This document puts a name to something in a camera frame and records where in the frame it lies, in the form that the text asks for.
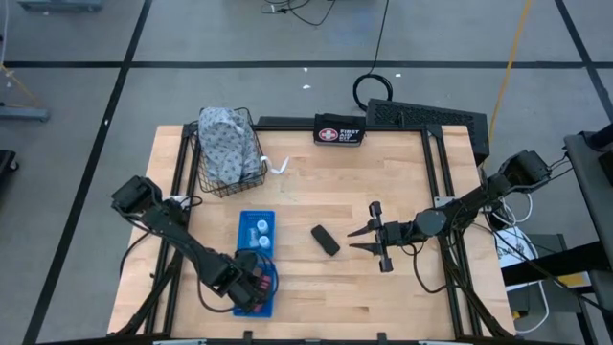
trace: wooden table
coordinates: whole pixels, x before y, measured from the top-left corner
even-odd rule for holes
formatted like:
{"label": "wooden table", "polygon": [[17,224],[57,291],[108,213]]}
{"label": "wooden table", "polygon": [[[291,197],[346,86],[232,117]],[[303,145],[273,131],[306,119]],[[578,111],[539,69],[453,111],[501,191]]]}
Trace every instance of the wooden table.
{"label": "wooden table", "polygon": [[[165,195],[170,191],[180,133],[181,126],[160,126],[153,143],[147,176]],[[444,127],[443,133],[454,188],[461,196],[479,184],[468,134],[463,126]],[[350,242],[373,241],[373,236],[348,239],[347,234],[366,224],[368,205],[374,200],[381,201],[384,221],[408,221],[432,206],[420,134],[369,132],[360,148],[318,147],[312,144],[311,132],[265,131],[259,136],[264,153],[275,164],[290,157],[285,173],[269,174],[264,185],[224,198],[196,188],[204,204],[193,210],[189,231],[204,245],[233,253],[241,210],[276,212],[274,261],[280,287],[273,317],[237,318],[206,311],[197,300],[193,266],[186,263],[172,336],[240,338],[250,330],[259,339],[374,339],[378,332],[385,332],[389,339],[452,339],[447,295],[430,295],[421,289],[410,257],[397,247],[389,248],[395,269],[382,274],[378,258],[348,247]],[[187,185],[189,169],[185,171],[182,186]],[[443,192],[440,174],[438,181]],[[341,246],[333,258],[310,235],[317,224],[326,227]],[[134,230],[131,240],[141,234]],[[159,243],[151,237],[127,259],[109,331],[120,329],[149,293]],[[492,235],[472,227],[465,233],[465,245],[476,292],[501,325],[514,333]],[[428,286],[443,284],[437,241],[426,243],[418,263]],[[221,300],[202,290],[214,307],[231,305],[228,298]],[[458,292],[465,333],[469,333],[464,296]],[[163,297],[160,311],[165,306]],[[162,318],[157,318],[156,330],[161,330]]]}

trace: white cap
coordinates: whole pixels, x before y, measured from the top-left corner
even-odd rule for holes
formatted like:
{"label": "white cap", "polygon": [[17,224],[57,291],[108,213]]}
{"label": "white cap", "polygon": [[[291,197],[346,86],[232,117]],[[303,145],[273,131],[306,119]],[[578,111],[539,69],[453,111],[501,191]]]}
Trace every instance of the white cap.
{"label": "white cap", "polygon": [[260,230],[261,234],[265,234],[268,232],[268,223],[266,220],[258,220],[258,230]]}
{"label": "white cap", "polygon": [[260,247],[264,249],[270,248],[270,239],[268,239],[267,236],[260,237],[259,241],[260,241]]}

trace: gray floor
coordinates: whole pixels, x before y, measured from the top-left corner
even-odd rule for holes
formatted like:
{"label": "gray floor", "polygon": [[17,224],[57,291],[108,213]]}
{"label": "gray floor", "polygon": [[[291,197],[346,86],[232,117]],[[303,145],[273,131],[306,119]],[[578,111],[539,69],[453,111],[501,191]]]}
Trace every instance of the gray floor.
{"label": "gray floor", "polygon": [[[124,58],[143,1],[104,2],[90,14],[28,13],[11,6],[7,60],[87,61]],[[263,1],[155,0],[135,60],[368,60],[373,57],[383,1],[339,0],[329,20],[311,28],[290,15],[260,14]],[[305,16],[328,3],[314,0]],[[380,59],[503,61],[522,2],[392,0]],[[593,60],[613,60],[610,0],[567,1]],[[580,61],[553,1],[534,1],[518,60]],[[0,148],[16,150],[21,170],[0,199],[0,339],[21,342],[56,250],[117,69],[16,69],[14,74],[50,109],[46,124],[0,122]],[[129,228],[111,212],[110,194],[144,173],[154,131],[183,124],[202,106],[247,106],[259,116],[360,114],[354,68],[132,69],[106,138],[39,341],[104,335]],[[395,100],[491,114],[502,69],[377,70]],[[613,71],[601,70],[613,87]],[[24,103],[0,77],[7,103]],[[365,82],[363,97],[384,97]],[[522,149],[561,157],[562,138],[609,123],[584,69],[514,70],[488,163],[493,170]],[[570,200],[565,203],[559,200]],[[569,246],[596,238],[574,176],[534,195],[528,233],[562,233]],[[610,343],[594,313],[602,343]],[[530,325],[518,324],[518,328]],[[552,315],[528,338],[581,343],[573,315]]]}

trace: gray patterned fabric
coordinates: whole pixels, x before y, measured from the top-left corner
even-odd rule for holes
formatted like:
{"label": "gray patterned fabric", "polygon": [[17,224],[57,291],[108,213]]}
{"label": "gray patterned fabric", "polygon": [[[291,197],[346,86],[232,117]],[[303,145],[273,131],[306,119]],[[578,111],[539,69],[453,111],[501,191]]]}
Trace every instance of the gray patterned fabric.
{"label": "gray patterned fabric", "polygon": [[247,119],[237,111],[217,107],[202,109],[198,138],[211,182],[229,185],[260,172],[255,134]]}

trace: metal stand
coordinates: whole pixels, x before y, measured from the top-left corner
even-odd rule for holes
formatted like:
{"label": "metal stand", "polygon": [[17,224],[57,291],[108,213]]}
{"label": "metal stand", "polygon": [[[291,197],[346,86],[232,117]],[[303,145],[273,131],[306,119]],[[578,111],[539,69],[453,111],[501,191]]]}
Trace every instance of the metal stand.
{"label": "metal stand", "polygon": [[47,122],[49,111],[47,109],[31,107],[0,106],[0,120],[37,120]]}

